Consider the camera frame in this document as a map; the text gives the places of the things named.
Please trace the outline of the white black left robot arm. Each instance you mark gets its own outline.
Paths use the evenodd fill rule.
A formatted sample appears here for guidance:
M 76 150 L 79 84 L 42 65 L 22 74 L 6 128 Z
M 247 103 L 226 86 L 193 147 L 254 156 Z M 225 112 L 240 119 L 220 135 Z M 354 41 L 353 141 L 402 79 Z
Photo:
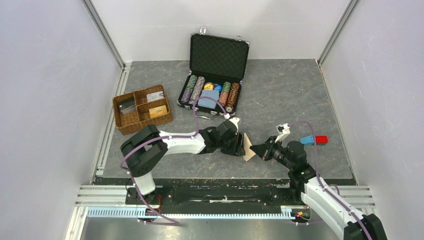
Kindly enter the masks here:
M 123 155 L 121 167 L 129 172 L 138 189 L 138 197 L 145 204 L 157 198 L 152 171 L 168 155 L 203 155 L 219 150 L 224 155 L 245 157 L 247 135 L 239 131 L 238 118 L 223 121 L 189 133 L 171 133 L 158 130 L 150 124 L 120 146 Z

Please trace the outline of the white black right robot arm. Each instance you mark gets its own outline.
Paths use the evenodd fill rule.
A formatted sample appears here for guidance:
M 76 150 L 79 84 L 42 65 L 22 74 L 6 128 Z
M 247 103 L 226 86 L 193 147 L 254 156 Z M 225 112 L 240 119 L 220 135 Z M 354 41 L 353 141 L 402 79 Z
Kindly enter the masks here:
M 250 150 L 263 161 L 275 160 L 289 172 L 289 199 L 306 204 L 334 231 L 341 240 L 387 239 L 381 220 L 353 207 L 316 173 L 308 163 L 305 146 L 290 141 L 285 147 L 271 136 L 265 143 L 252 145 Z

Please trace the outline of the blue playing card deck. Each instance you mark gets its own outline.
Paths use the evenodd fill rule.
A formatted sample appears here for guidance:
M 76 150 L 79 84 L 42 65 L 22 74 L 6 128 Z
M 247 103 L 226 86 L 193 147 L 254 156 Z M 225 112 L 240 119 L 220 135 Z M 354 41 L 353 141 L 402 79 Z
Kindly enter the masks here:
M 197 106 L 215 109 L 217 106 L 217 102 L 219 101 L 220 92 L 218 90 L 206 90 L 204 89 L 201 92 L 202 99 L 197 102 Z

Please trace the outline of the gold card in basket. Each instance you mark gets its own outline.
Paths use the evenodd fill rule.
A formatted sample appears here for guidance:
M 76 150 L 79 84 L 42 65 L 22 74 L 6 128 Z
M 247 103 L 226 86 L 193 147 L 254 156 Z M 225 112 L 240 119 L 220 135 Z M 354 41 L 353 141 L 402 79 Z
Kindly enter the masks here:
M 149 117 L 151 119 L 161 117 L 168 114 L 168 107 L 166 105 L 161 105 L 149 109 Z

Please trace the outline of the grey card in basket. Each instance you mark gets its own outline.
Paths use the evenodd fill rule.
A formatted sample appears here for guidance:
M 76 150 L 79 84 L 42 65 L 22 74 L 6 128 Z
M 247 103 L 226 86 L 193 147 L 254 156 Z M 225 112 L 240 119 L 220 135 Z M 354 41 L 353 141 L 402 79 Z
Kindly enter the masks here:
M 148 103 L 161 100 L 164 98 L 165 98 L 165 93 L 163 91 L 152 92 L 146 95 L 146 101 Z

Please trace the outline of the dark card in basket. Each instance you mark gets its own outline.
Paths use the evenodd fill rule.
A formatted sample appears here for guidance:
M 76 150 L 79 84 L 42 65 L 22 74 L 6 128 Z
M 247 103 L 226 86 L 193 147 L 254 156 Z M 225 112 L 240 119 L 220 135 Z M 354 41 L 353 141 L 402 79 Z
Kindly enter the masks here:
M 136 102 L 134 98 L 123 100 L 118 104 L 119 111 L 123 114 L 129 114 L 136 111 Z

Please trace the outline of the brown orange chip stack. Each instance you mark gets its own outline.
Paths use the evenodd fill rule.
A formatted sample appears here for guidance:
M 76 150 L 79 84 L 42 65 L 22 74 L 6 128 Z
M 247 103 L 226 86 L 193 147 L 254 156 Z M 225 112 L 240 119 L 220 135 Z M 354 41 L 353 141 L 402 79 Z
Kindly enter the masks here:
M 225 106 L 225 110 L 227 113 L 233 113 L 235 106 L 236 106 L 236 102 L 237 102 L 237 97 L 238 97 L 238 93 L 239 93 L 239 89 L 240 89 L 240 84 L 234 82 L 229 90 L 228 93 L 228 98 L 226 101 L 226 106 Z

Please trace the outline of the red green chip stack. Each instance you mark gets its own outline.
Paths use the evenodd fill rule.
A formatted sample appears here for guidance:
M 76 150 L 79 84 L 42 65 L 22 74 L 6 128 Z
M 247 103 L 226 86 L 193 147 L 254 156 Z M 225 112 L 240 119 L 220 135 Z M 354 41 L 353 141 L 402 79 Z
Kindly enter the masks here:
M 225 106 L 226 105 L 226 103 L 227 103 L 227 100 L 228 100 L 228 96 L 229 96 L 229 92 L 230 92 L 230 89 L 231 89 L 231 83 L 230 82 L 228 82 L 228 81 L 226 81 L 226 82 L 224 82 L 224 84 L 223 84 L 223 86 L 222 86 L 222 89 L 221 89 L 221 93 L 220 93 L 220 95 L 219 95 L 219 100 L 218 100 L 218 102 L 219 102 L 219 104 L 221 105 L 221 106 Z

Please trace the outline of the blue toy brick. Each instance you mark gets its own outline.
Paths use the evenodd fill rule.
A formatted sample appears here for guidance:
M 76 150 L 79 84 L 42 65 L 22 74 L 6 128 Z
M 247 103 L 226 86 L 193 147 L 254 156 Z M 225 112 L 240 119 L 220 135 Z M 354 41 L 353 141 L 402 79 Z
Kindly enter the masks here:
M 312 135 L 309 135 L 300 138 L 300 142 L 305 146 L 313 146 L 315 144 L 315 139 Z

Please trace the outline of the blue dealer button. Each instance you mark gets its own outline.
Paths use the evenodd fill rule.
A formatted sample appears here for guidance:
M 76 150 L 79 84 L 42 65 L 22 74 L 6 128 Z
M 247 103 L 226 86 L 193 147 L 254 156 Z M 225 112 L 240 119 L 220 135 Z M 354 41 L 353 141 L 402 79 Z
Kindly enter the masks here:
M 219 93 L 221 93 L 221 92 L 222 92 L 222 89 L 223 89 L 223 87 L 222 87 L 222 85 L 220 85 L 220 84 L 217 84 L 217 85 L 213 88 L 213 90 L 214 90 L 214 91 L 218 91 Z

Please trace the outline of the yellow dealer button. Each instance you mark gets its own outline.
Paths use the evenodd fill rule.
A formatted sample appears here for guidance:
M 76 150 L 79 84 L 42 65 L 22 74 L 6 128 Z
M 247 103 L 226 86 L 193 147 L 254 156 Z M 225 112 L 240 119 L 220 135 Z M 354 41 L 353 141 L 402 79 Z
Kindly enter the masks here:
M 203 87 L 204 90 L 214 90 L 214 88 L 215 88 L 215 86 L 211 82 L 206 83 Z

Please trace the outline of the purple green chip stack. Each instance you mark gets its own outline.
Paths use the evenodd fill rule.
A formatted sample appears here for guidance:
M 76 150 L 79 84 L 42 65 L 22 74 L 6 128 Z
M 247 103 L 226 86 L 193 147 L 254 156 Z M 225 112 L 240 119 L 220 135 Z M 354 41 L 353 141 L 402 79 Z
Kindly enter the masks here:
M 191 98 L 191 95 L 192 95 L 192 92 L 194 90 L 194 87 L 195 87 L 195 85 L 197 83 L 197 80 L 198 80 L 198 77 L 196 75 L 191 75 L 190 76 L 190 78 L 189 78 L 189 80 L 187 82 L 187 85 L 186 85 L 186 87 L 184 89 L 183 95 L 181 97 L 181 101 L 182 102 L 184 102 L 184 103 L 188 103 L 189 102 L 189 100 Z

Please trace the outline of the purple grey chip stack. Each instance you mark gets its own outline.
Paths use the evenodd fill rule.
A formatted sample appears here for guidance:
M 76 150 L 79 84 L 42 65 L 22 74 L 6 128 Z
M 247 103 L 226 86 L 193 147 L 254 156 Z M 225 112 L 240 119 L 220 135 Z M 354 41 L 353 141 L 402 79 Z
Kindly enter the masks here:
M 195 100 L 201 95 L 204 84 L 205 84 L 205 78 L 203 76 L 199 76 L 195 86 L 193 87 L 193 91 L 190 96 L 190 100 L 188 102 L 189 104 L 193 104 Z

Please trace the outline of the right aluminium frame post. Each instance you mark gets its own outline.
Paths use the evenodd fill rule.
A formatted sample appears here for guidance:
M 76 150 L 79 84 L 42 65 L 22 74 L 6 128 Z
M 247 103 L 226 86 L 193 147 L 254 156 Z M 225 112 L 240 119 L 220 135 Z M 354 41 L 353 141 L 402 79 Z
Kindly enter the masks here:
M 341 33 L 343 32 L 344 28 L 348 24 L 350 18 L 352 17 L 353 13 L 355 12 L 360 2 L 361 2 L 360 0 L 350 0 L 348 2 L 347 7 L 345 8 L 330 38 L 328 39 L 323 51 L 321 52 L 319 58 L 316 61 L 320 68 L 323 66 L 324 62 L 328 58 L 331 50 L 333 49 L 334 45 L 336 44 L 337 40 L 339 39 Z

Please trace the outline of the left aluminium frame post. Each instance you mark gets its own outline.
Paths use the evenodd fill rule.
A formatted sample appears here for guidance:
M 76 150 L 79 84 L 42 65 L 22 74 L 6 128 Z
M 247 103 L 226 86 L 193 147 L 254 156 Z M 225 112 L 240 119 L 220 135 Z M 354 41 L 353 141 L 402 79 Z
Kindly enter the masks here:
M 114 60 L 118 64 L 118 66 L 121 69 L 124 69 L 126 66 L 126 63 L 124 62 L 122 56 L 120 55 L 114 41 L 112 40 L 112 37 L 110 36 L 105 24 L 103 23 L 101 16 L 99 15 L 94 3 L 92 0 L 82 0 L 82 3 L 84 7 L 86 8 L 88 14 L 90 15 L 94 25 L 96 26 L 97 30 L 99 31 L 102 39 L 104 40 L 107 48 L 111 52 Z

